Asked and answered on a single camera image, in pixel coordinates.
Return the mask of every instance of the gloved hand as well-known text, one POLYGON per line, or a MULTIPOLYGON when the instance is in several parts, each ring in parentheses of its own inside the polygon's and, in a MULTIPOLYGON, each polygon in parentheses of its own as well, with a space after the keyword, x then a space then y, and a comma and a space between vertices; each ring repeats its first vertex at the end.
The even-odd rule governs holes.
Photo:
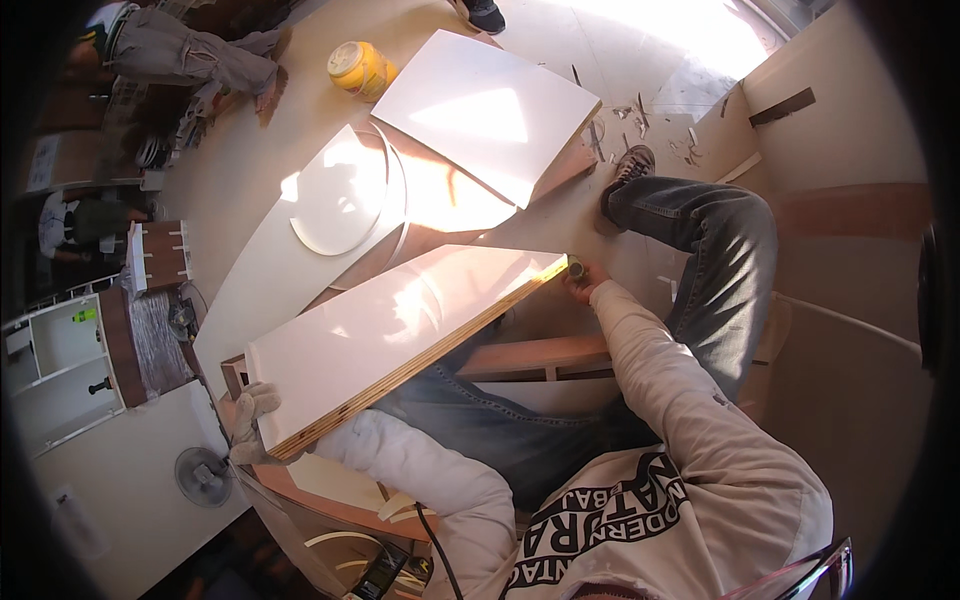
POLYGON ((286 467, 294 464, 303 453, 316 447, 316 443, 297 454, 281 461, 267 454, 263 439, 257 429, 256 420, 264 413, 270 413, 280 406, 280 396, 272 383, 256 382, 243 389, 237 398, 236 420, 233 423, 233 447, 230 460, 235 465, 279 465, 286 467))

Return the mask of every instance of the sleeve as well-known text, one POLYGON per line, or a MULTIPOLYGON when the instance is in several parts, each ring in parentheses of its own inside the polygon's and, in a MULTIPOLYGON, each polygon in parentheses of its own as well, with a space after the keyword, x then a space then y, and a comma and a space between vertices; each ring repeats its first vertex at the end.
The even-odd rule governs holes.
MULTIPOLYGON (((320 438, 314 454, 366 473, 434 510, 434 532, 465 598, 512 556, 516 547, 513 492, 496 471, 439 445, 422 431, 377 410, 365 410, 320 438)), ((424 600, 453 598, 444 564, 424 600)))
POLYGON ((627 405, 663 440, 687 485, 708 494, 698 521, 711 554, 749 583, 827 545, 827 488, 792 449, 726 400, 653 313, 613 281, 590 296, 627 405), (738 552, 750 552, 746 564, 738 552))

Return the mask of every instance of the plywood edge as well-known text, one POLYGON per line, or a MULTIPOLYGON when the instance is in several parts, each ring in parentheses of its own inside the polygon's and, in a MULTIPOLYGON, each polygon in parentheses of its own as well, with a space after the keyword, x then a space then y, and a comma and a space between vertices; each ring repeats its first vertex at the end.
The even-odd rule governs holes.
POLYGON ((596 116, 597 112, 600 111, 600 107, 602 106, 603 106, 603 100, 600 100, 599 98, 597 98, 597 102, 595 105, 593 105, 593 110, 590 111, 590 113, 587 115, 587 118, 584 119, 583 123, 580 124, 580 127, 577 128, 576 132, 574 132, 573 135, 570 136, 570 139, 566 140, 566 143, 564 144, 564 146, 560 149, 559 152, 557 152, 557 155, 553 157, 553 160, 550 161, 550 164, 547 165, 546 169, 543 169, 543 173, 540 175, 540 179, 537 180, 536 183, 534 183, 534 187, 530 191, 531 201, 535 198, 535 194, 538 191, 537 188, 538 186, 541 185, 541 183, 543 182, 543 179, 546 177, 547 174, 549 174, 553 170, 554 165, 556 165, 557 162, 560 161, 561 156, 563 156, 573 146, 573 142, 583 134, 584 130, 587 128, 587 125, 589 125, 590 121, 593 120, 593 117, 596 116))
MULTIPOLYGON (((523 300, 544 283, 561 273, 566 269, 566 254, 554 261, 546 269, 532 277, 523 285, 517 287, 513 292, 507 294, 498 300, 479 315, 458 327, 449 335, 445 336, 440 342, 434 344, 426 351, 421 352, 411 360, 404 363, 399 368, 388 373, 376 383, 367 387, 363 392, 347 400, 333 411, 323 417, 310 423, 302 430, 280 442, 267 452, 280 460, 286 460, 294 454, 316 442, 323 435, 333 431, 345 421, 351 419, 354 415, 371 406, 374 402, 384 397, 391 390, 395 389, 401 383, 422 371, 444 356, 461 343, 466 338, 473 335, 494 319, 505 313, 512 306, 523 300)), ((256 373, 255 361, 251 361, 251 349, 248 347, 247 366, 256 373)))

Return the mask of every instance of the brown wood panel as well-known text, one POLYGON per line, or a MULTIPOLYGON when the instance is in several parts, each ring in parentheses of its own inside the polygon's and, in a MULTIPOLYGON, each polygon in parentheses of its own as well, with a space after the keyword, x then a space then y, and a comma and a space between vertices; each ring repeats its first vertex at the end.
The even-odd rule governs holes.
POLYGON ((244 388, 243 375, 241 373, 247 372, 247 359, 243 354, 234 356, 220 363, 220 370, 223 372, 224 379, 227 382, 227 391, 230 394, 230 399, 236 401, 236 399, 240 397, 240 391, 244 388))
POLYGON ((478 348, 457 372, 465 379, 499 372, 523 372, 593 365, 610 361, 602 333, 478 348))
POLYGON ((919 242, 933 218, 926 183, 863 183, 802 190, 772 198, 770 207, 780 237, 919 242))
POLYGON ((180 252, 180 254, 183 254, 182 250, 171 250, 175 246, 183 245, 182 235, 171 235, 174 231, 180 231, 182 227, 182 221, 154 221, 153 223, 144 223, 143 251, 152 254, 159 254, 161 252, 180 252))
POLYGON ((143 266, 147 275, 147 287, 155 289, 164 285, 183 283, 187 280, 186 263, 183 261, 183 252, 167 251, 154 256, 144 256, 143 266))
POLYGON ((58 83, 47 94, 36 121, 38 133, 64 130, 97 130, 104 123, 107 100, 91 100, 90 95, 109 94, 109 84, 58 83))
POLYGON ((116 384, 127 408, 147 401, 147 392, 140 377, 140 366, 133 348, 130 315, 127 312, 127 292, 113 286, 100 293, 100 320, 107 336, 110 362, 116 375, 116 384))

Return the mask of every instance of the glue container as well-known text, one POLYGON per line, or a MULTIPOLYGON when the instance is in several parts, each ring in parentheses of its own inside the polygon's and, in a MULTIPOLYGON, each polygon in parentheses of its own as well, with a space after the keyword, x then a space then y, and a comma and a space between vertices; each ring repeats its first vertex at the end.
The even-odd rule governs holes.
POLYGON ((366 41, 341 44, 326 62, 334 85, 365 102, 376 102, 396 79, 396 67, 366 41))

